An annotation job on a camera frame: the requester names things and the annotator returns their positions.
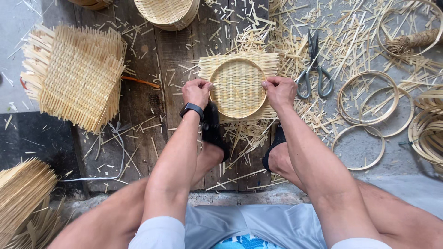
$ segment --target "scissors handle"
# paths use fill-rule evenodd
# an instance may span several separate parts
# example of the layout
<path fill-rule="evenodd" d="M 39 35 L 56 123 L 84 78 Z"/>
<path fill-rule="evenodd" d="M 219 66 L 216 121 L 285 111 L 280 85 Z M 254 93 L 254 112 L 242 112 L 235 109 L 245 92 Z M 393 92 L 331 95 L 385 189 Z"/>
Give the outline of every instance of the scissors handle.
<path fill-rule="evenodd" d="M 332 90 L 334 90 L 335 81 L 332 79 L 331 74 L 326 69 L 318 66 L 317 67 L 317 71 L 319 73 L 319 85 L 317 87 L 317 91 L 319 92 L 320 98 L 324 98 L 324 97 L 328 96 L 329 94 L 331 94 Z M 322 92 L 322 88 L 323 88 L 323 74 L 325 74 L 326 78 L 329 80 L 329 87 L 327 88 L 326 93 Z"/>
<path fill-rule="evenodd" d="M 308 99 L 311 95 L 311 83 L 309 82 L 309 72 L 311 71 L 311 69 L 309 68 L 309 70 L 303 70 L 303 72 L 301 73 L 299 79 L 297 80 L 297 96 L 301 99 Z M 307 88 L 307 94 L 305 96 L 303 96 L 300 93 L 300 86 L 303 84 L 303 81 L 306 82 L 306 88 Z"/>

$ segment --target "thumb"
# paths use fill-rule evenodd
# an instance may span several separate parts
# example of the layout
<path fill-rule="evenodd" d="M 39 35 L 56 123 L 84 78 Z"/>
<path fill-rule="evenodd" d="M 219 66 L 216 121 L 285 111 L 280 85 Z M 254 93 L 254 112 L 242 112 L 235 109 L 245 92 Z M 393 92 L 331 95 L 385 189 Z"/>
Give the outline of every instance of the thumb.
<path fill-rule="evenodd" d="M 263 81 L 261 83 L 261 86 L 265 89 L 265 90 L 269 90 L 270 88 L 275 88 L 274 84 L 272 84 L 269 81 Z"/>
<path fill-rule="evenodd" d="M 212 82 L 208 82 L 208 83 L 206 83 L 206 84 L 204 84 L 203 86 L 202 86 L 202 89 L 206 89 L 207 91 L 211 91 L 211 89 L 214 87 L 214 83 L 212 83 Z"/>

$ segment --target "gray shorts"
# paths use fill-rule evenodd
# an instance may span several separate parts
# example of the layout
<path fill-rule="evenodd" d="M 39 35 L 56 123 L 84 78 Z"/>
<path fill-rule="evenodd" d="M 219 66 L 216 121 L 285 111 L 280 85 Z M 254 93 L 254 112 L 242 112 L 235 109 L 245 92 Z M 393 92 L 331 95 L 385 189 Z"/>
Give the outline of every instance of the gray shorts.
<path fill-rule="evenodd" d="M 327 249 L 311 204 L 189 206 L 186 248 L 208 249 L 239 234 L 253 234 L 288 249 Z"/>

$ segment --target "hand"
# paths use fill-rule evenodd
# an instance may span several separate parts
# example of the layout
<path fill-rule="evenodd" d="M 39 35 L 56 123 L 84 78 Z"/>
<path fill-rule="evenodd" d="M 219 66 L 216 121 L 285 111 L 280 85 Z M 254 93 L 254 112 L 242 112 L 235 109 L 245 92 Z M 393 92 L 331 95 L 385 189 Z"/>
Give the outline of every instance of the hand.
<path fill-rule="evenodd" d="M 294 98 L 297 94 L 297 84 L 290 78 L 280 76 L 267 77 L 262 82 L 263 88 L 268 92 L 269 103 L 275 111 L 284 107 L 294 107 Z"/>
<path fill-rule="evenodd" d="M 202 79 L 186 82 L 185 86 L 182 88 L 184 102 L 198 105 L 204 110 L 208 104 L 209 91 L 213 86 L 213 83 Z"/>

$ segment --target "scissors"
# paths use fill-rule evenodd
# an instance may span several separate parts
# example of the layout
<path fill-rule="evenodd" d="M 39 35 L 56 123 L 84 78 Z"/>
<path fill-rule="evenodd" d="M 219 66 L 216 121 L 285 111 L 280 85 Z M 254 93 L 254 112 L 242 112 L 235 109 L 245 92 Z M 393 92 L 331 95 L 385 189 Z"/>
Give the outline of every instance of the scissors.
<path fill-rule="evenodd" d="M 312 65 L 310 67 L 308 67 L 307 70 L 303 70 L 299 79 L 297 80 L 298 86 L 301 86 L 303 84 L 302 80 L 304 80 L 306 82 L 307 95 L 303 96 L 299 91 L 300 88 L 297 88 L 297 96 L 299 96 L 299 98 L 301 98 L 301 99 L 308 99 L 310 97 L 312 88 L 311 88 L 311 83 L 309 82 L 309 73 L 311 72 L 312 68 L 315 68 L 315 69 L 317 69 L 317 72 L 319 73 L 319 85 L 317 86 L 317 91 L 319 93 L 319 96 L 321 98 L 324 98 L 332 93 L 332 90 L 334 89 L 335 82 L 333 79 L 331 79 L 331 77 L 332 77 L 331 74 L 326 69 L 319 66 L 319 63 L 316 58 L 317 54 L 319 53 L 319 31 L 315 31 L 313 37 L 311 37 L 311 32 L 309 31 L 309 29 L 307 30 L 307 33 L 308 33 L 308 41 L 309 41 L 309 59 L 310 59 L 310 62 Z M 323 74 L 326 75 L 326 78 L 330 82 L 329 87 L 325 93 L 322 93 Z"/>

